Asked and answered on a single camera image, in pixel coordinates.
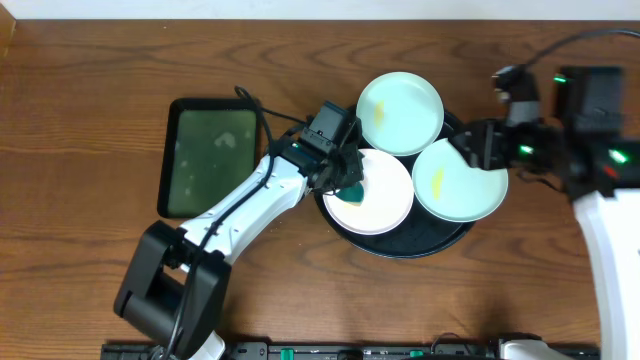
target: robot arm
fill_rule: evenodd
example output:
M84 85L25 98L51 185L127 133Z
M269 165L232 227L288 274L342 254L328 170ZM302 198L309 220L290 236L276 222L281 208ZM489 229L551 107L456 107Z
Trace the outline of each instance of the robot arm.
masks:
M639 359L640 190L594 192L573 203L596 288L603 360Z
M224 342L213 330L240 253L309 191L338 190L363 178L361 127L352 113L326 102L301 130L297 140L290 131L270 146L254 173L204 214L178 229L160 221L149 227L116 297L116 314L164 347L173 338L172 353L179 359L217 360ZM165 266L189 271L186 284L164 273Z
M268 166L267 155L260 161L253 174L220 203L197 218L180 225L180 229L186 231L184 238L194 245L200 245L211 223L256 186L267 172ZM307 177L300 174L299 168L281 156L276 157L267 185L229 215L218 228L214 241L210 241L204 250L208 253L221 252L224 261L233 265L247 245L273 219L294 207L305 195L306 190ZM183 269L188 270L188 266L183 265Z
M640 142L620 136L622 73L611 67L564 67L555 116L544 125L532 74L508 68L496 77L509 105L505 119L471 122L449 141L469 166L552 174L573 203L596 288L603 360L639 359ZM552 186L548 181L538 181ZM509 341L500 356L514 360L568 359L536 340Z

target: black tray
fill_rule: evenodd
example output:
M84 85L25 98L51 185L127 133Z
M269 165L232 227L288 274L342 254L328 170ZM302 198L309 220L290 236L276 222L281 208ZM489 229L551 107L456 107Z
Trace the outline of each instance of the black tray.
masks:
M445 110L444 124L438 139L449 137L462 123ZM361 148L371 146L364 142ZM411 174L418 155L397 157ZM456 243L469 232L475 222L454 223L442 220L428 212L413 197L409 215L393 230L379 235L360 235L338 225L327 212L322 194L315 194L316 204L329 225L353 245L372 254L394 258L416 258L435 254Z

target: wood grain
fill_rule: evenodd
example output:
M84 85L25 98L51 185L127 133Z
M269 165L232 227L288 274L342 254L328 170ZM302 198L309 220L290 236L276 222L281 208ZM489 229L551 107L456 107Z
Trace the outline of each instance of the wood grain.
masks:
M427 78L463 120L500 115L490 75L565 35L634 23L21 21L0 74L0 358L97 358L144 336L112 312L155 203L168 107L233 96L314 114L355 103L374 77ZM640 46L584 41L541 63L628 71L628 132L640 134ZM545 103L549 113L550 101ZM274 133L290 124L271 119ZM537 333L599 341L586 247L567 200L511 179L509 196L446 251L369 255L340 239L313 199L246 250L222 333L274 341L430 342Z
M2 64L2 60L7 55L15 26L16 20L11 16L9 11L0 4L0 64Z

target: cable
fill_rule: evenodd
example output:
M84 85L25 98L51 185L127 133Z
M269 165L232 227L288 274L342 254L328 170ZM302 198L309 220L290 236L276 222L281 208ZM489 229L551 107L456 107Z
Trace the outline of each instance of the cable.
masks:
M306 121L302 121L302 120L300 120L300 119L296 119L296 118L294 118L293 116L289 116L289 115L281 114L281 113L279 113L279 112L277 112L277 111L269 110L269 109L266 109L266 108L262 108L262 111L266 112L267 114L271 114L271 115L273 115L273 116L278 116L278 117L281 117L281 118L283 118L283 119L287 119L287 120L295 121L295 122L297 122L297 123L299 123L299 124L305 124L305 125L307 124L307 122L306 122Z
M160 345L154 346L149 351L148 359L149 360L158 360L158 359L160 359L160 356L162 356L163 351L164 351L164 348L162 346L160 346ZM142 354L138 355L138 360L143 360L142 359Z
M244 202L246 202L251 196L253 196L255 193L257 193L263 186L266 185L267 181L269 180L269 178L271 177L271 172L273 171L273 164L274 164L274 156L272 154L273 151L273 137L271 136L271 129L269 128L269 124L267 123L267 120L264 117L264 110L260 103L258 101L256 101L255 99L253 99L251 97L251 94L249 94L249 92L247 90L245 90L244 88L240 87L240 86L236 86L234 88L236 94L238 95L238 97L243 98L245 100L249 100L255 107L255 112L258 116L258 119L260 120L260 122L262 122L262 126L264 127L264 131L267 135L267 141L268 141L268 149L269 149L269 167L267 168L267 172L264 175L264 177L262 178L262 180L260 180L260 182L253 188L251 189L251 191L249 191L245 196L243 196L242 198L240 198L238 201L236 201L231 207L229 207L224 213L222 213L222 215L220 215L220 217L218 219L216 219L215 221L213 221L211 223L211 226L209 226L209 229L207 230L207 232L205 233L204 237L202 238L202 241L200 242L200 245L198 245L198 248L195 252L195 258L193 259L192 263L191 263L191 267L189 268L189 272L187 273L187 280L185 281L185 285L184 285L184 292L182 293L182 299L180 299L180 304L178 305L178 309L177 314L176 314L176 320L173 324L173 330L171 332L171 338L169 339L169 344L167 345L167 352L165 352L163 354L162 360L167 360L169 359L169 357L171 356L171 354L173 354L175 347L177 345L177 342L180 338L180 336L182 335L182 319L184 317L184 312L185 309L187 307L187 298L189 296L191 287L193 286L193 279L195 277L195 270L197 269L197 267L200 265L200 263L202 262L202 259L204 258L204 248L207 246L207 243L209 242L209 239L211 239L211 236L213 236L214 234L217 235L216 231L218 230L218 227L220 227L220 225L222 225L222 223L224 222L224 220L229 217L229 215L231 215L236 209L238 209ZM287 115L282 115L280 113L276 113L275 111L269 112L272 115L277 114L276 116L281 116L281 117L285 117L286 119L293 119L294 121L299 121L293 117L287 116Z
M536 178L528 178L527 174L529 172L523 169L520 169L518 171L518 173L516 174L516 176L518 176L518 178L526 183L540 183L545 185L546 187L550 188L553 191L559 192L561 194L564 194L566 192L566 190L564 190L564 187L562 189L558 189L555 185L553 185L549 180L544 179L542 177L536 177Z
M458 335L456 333L447 332L447 333L440 334L440 336L438 336L436 338L436 340L433 342L433 344L431 344L431 354L434 354L436 352L436 346L440 343L440 340L442 340L442 338L445 337L445 336L455 336L458 339L464 341L464 339L462 339L460 337L460 335ZM469 346L467 344L463 343L462 345L464 346L464 349L467 350L467 355L473 355L471 353L471 350L469 350Z
M590 39L590 38L604 36L604 35L627 35L635 38L640 38L640 32L635 30L629 30L629 29L600 29L600 30L591 30L591 31L581 32L581 33L566 37L560 41L557 41L552 45L548 46L547 48L545 48L544 50L538 52L534 57L531 58L531 60L524 63L523 70L533 66L535 63L540 61L540 59L542 59L543 57L551 54L552 52L558 50L559 48L569 43L572 43L577 40Z
M298 124L289 128L289 130L285 131L284 136L293 136L300 131L302 131L306 127L306 124Z

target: white plate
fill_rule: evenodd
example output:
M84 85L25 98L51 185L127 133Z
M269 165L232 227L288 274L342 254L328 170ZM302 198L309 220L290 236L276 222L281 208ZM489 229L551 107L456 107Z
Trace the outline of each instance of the white plate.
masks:
M360 206L337 196L324 195L327 212L343 228L362 235L385 233L400 225L413 204L411 176L393 156L375 149L361 149L364 199Z
M371 146L395 156L417 154L431 144L444 122L436 89L418 75L394 72L373 80L356 108L362 135Z
M470 168L447 139L436 141L418 156L411 177L422 206L454 222L475 221L491 214L509 187L506 169Z

